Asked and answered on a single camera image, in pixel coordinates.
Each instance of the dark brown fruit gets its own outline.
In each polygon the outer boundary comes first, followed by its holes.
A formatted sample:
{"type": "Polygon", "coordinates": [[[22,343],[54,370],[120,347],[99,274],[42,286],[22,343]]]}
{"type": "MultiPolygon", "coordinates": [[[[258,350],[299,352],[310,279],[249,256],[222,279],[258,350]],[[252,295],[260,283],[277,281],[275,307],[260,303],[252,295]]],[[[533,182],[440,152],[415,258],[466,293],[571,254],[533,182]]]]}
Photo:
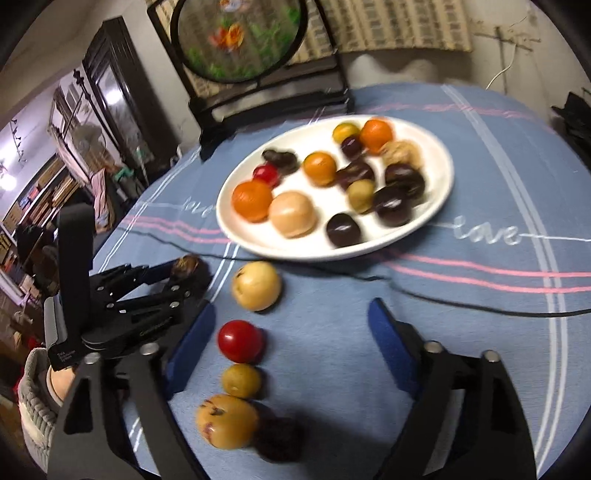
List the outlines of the dark brown fruit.
{"type": "Polygon", "coordinates": [[[269,148],[262,153],[262,157],[276,167],[282,175],[289,175],[300,168],[300,163],[293,152],[278,152],[269,148]]]}
{"type": "Polygon", "coordinates": [[[388,165],[384,173],[386,185],[394,185],[411,200],[418,200],[425,193],[425,178],[406,163],[388,165]]]}
{"type": "Polygon", "coordinates": [[[359,160],[363,155],[365,147],[357,135],[351,135],[343,140],[340,149],[350,161],[359,160]]]}
{"type": "Polygon", "coordinates": [[[387,185],[374,195],[374,211],[380,221],[389,227],[408,223],[413,216],[413,208],[406,194],[394,185],[387,185]]]}
{"type": "Polygon", "coordinates": [[[326,223],[326,235],[337,248],[350,247],[361,242],[361,228],[346,213],[337,213],[326,223]]]}
{"type": "Polygon", "coordinates": [[[363,160],[356,160],[337,171],[335,180],[343,191],[346,192],[351,184],[358,180],[375,181],[375,173],[369,164],[363,160]]]}
{"type": "Polygon", "coordinates": [[[301,458],[305,439],[303,427],[295,420],[269,419],[261,423],[252,445],[267,462],[297,462],[301,458]]]}

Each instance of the tangerine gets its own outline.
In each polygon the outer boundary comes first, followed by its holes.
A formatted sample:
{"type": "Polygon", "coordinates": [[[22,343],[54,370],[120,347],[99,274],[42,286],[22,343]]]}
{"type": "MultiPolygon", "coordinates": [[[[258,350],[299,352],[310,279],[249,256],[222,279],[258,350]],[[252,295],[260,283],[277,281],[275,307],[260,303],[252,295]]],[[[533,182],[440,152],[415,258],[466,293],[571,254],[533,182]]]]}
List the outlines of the tangerine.
{"type": "Polygon", "coordinates": [[[260,180],[245,181],[232,192],[232,207],[251,223],[262,222],[267,218],[272,201],[271,188],[260,180]]]}
{"type": "Polygon", "coordinates": [[[386,120],[372,118],[365,122],[359,139],[371,154],[378,155],[387,142],[394,140],[394,132],[386,120]]]}
{"type": "Polygon", "coordinates": [[[302,168],[310,181],[319,187],[334,182],[336,176],[336,160],[326,152],[314,152],[306,157],[302,168]]]}

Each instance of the round fruit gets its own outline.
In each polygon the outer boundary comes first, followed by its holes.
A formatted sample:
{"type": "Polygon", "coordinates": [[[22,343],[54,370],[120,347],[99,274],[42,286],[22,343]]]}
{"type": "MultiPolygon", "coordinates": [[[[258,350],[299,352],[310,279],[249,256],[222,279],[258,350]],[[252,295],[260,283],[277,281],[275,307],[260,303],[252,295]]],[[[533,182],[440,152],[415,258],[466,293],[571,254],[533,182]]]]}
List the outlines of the round fruit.
{"type": "Polygon", "coordinates": [[[338,124],[333,130],[333,140],[339,145],[343,143],[345,138],[350,137],[351,135],[359,135],[359,127],[350,122],[338,124]]]}
{"type": "Polygon", "coordinates": [[[384,173],[386,185],[398,187],[411,200],[418,200],[425,192],[425,178],[406,163],[388,165],[384,173]]]}
{"type": "Polygon", "coordinates": [[[326,235],[337,248],[349,247],[361,242],[361,228],[346,213],[337,213],[326,223],[326,235]]]}
{"type": "Polygon", "coordinates": [[[393,185],[385,186],[374,195],[374,210],[380,221],[389,227],[408,223],[413,216],[413,208],[402,190],[393,185]]]}
{"type": "Polygon", "coordinates": [[[232,320],[217,334],[217,346],[232,362],[248,364],[260,356],[265,345],[262,331],[244,320],[232,320]]]}
{"type": "Polygon", "coordinates": [[[329,153],[311,153],[304,160],[302,167],[310,181],[318,187],[330,185],[335,180],[336,161],[329,153]]]}
{"type": "Polygon", "coordinates": [[[292,419],[268,419],[261,422],[252,439],[256,452],[268,462],[297,462],[304,447],[305,432],[292,419]]]}
{"type": "Polygon", "coordinates": [[[273,305],[281,293],[281,277],[268,262],[244,265],[232,280],[232,295],[238,304],[251,312],[273,305]]]}
{"type": "Polygon", "coordinates": [[[359,160],[365,151],[365,147],[359,140],[359,136],[351,135],[343,140],[340,145],[343,155],[350,161],[359,160]]]}
{"type": "Polygon", "coordinates": [[[248,446],[259,424],[255,407],[230,395],[215,395],[204,401],[196,417],[201,436],[222,450],[248,446]]]}
{"type": "Polygon", "coordinates": [[[349,205],[357,213],[371,210],[374,199],[375,182],[373,180],[357,180],[347,189],[349,205]]]}
{"type": "Polygon", "coordinates": [[[269,185],[269,187],[274,189],[279,184],[281,177],[276,167],[270,163],[265,163],[255,168],[255,170],[252,172],[252,178],[254,180],[263,181],[269,185]]]}
{"type": "Polygon", "coordinates": [[[316,225],[312,201],[300,192],[284,192],[269,207],[269,220],[281,235],[294,238],[304,235],[316,225]]]}
{"type": "Polygon", "coordinates": [[[359,139],[373,155],[378,155],[387,142],[394,140],[394,132],[387,121],[372,118],[365,122],[359,139]]]}
{"type": "Polygon", "coordinates": [[[415,170],[420,170],[423,167],[423,159],[418,145],[407,140],[386,143],[382,147],[380,155],[382,155],[384,167],[395,163],[406,163],[415,170]]]}
{"type": "Polygon", "coordinates": [[[269,215],[273,193],[269,185],[260,180],[245,181],[232,192],[232,207],[248,222],[262,222],[269,215]]]}
{"type": "Polygon", "coordinates": [[[300,168],[300,163],[293,152],[278,152],[268,149],[262,153],[262,157],[266,162],[276,167],[282,175],[289,175],[300,168]]]}
{"type": "Polygon", "coordinates": [[[222,374],[222,387],[233,397],[253,398],[261,389],[259,371],[247,364],[234,364],[222,374]]]}
{"type": "Polygon", "coordinates": [[[344,192],[347,191],[353,182],[358,180],[375,180],[375,173],[372,167],[363,160],[351,162],[336,173],[336,181],[344,192]]]}

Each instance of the oval plate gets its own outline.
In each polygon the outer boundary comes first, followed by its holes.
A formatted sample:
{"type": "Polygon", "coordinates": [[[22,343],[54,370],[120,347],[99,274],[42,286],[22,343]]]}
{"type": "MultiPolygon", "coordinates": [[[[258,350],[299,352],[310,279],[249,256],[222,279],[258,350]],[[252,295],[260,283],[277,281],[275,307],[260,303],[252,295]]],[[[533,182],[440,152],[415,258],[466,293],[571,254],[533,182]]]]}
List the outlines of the oval plate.
{"type": "MultiPolygon", "coordinates": [[[[246,250],[267,258],[291,261],[327,261],[358,257],[374,252],[409,235],[427,223],[443,206],[449,196],[454,179],[453,162],[443,143],[431,132],[418,125],[386,118],[394,127],[397,140],[412,140],[417,143],[423,156],[427,188],[426,201],[414,208],[411,222],[397,228],[380,224],[375,213],[357,215],[351,213],[347,197],[338,185],[326,188],[314,187],[302,168],[283,178],[281,184],[273,190],[277,196],[288,190],[299,190],[310,196],[318,214],[318,223],[314,231],[306,236],[287,239],[275,230],[271,222],[249,223],[243,220],[232,208],[231,197],[234,188],[243,181],[252,178],[252,171],[264,160],[263,150],[294,151],[300,163],[312,152],[320,150],[331,153],[343,168],[349,164],[340,148],[332,140],[332,131],[341,122],[353,122],[362,127],[370,115],[337,116],[319,122],[294,128],[275,137],[245,158],[230,174],[217,197],[217,222],[226,236],[246,250]],[[324,227],[335,214],[348,212],[355,218],[365,238],[365,242],[351,247],[336,248],[328,240],[324,227]]],[[[379,157],[367,156],[366,161],[376,172],[377,188],[384,186],[384,167],[379,157]]]]}

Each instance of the black wire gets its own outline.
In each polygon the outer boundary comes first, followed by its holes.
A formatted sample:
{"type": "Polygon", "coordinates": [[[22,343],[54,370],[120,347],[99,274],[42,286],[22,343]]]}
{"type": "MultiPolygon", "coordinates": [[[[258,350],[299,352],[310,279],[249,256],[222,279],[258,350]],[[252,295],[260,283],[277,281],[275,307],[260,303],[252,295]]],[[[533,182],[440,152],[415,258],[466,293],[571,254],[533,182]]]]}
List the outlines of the black wire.
{"type": "MultiPolygon", "coordinates": [[[[180,245],[174,243],[174,242],[170,242],[170,241],[166,241],[166,240],[162,240],[161,238],[157,237],[156,235],[154,235],[153,233],[147,233],[147,232],[129,232],[129,233],[133,233],[134,235],[143,235],[143,236],[149,236],[150,238],[153,238],[154,240],[156,240],[157,242],[164,244],[164,245],[171,245],[172,247],[178,248],[179,250],[188,253],[188,254],[193,254],[193,255],[199,255],[200,257],[206,257],[206,258],[215,258],[217,260],[235,260],[238,262],[252,262],[254,259],[253,258],[241,258],[241,257],[227,257],[225,255],[217,255],[217,254],[204,254],[204,253],[200,253],[200,252],[194,252],[192,250],[189,250],[187,248],[181,247],[180,245]]],[[[333,270],[331,268],[327,268],[324,265],[319,265],[319,264],[302,264],[300,262],[290,262],[290,261],[278,261],[278,260],[269,260],[266,259],[266,261],[273,263],[275,265],[294,265],[294,266],[305,266],[306,268],[311,268],[313,270],[317,270],[317,271],[321,271],[323,273],[328,273],[331,275],[338,275],[341,277],[349,277],[352,278],[354,280],[359,280],[359,281],[364,281],[364,282],[374,282],[374,281],[383,281],[386,282],[388,284],[388,287],[391,290],[394,290],[398,293],[401,293],[407,297],[412,297],[414,299],[417,300],[422,300],[422,301],[426,301],[429,303],[434,303],[437,305],[445,305],[448,307],[455,307],[455,308],[459,308],[459,309],[464,309],[464,310],[475,310],[477,312],[487,312],[487,313],[495,313],[498,315],[504,315],[506,317],[525,317],[525,318],[549,318],[549,317],[554,317],[554,318],[561,318],[561,317],[577,317],[580,315],[587,315],[588,313],[591,313],[591,308],[588,309],[583,309],[583,310],[572,310],[570,312],[542,312],[542,313],[538,313],[538,312],[516,312],[513,310],[503,310],[503,309],[496,309],[494,307],[487,307],[484,305],[476,305],[473,303],[464,303],[461,301],[453,301],[453,300],[445,300],[445,299],[438,299],[435,297],[430,297],[428,295],[422,295],[420,293],[415,293],[413,291],[407,290],[406,288],[400,287],[399,285],[396,284],[396,282],[394,280],[392,280],[390,277],[386,277],[383,275],[372,275],[370,277],[364,277],[362,275],[358,275],[355,273],[350,273],[350,272],[343,272],[343,271],[338,271],[338,270],[333,270]]]]}

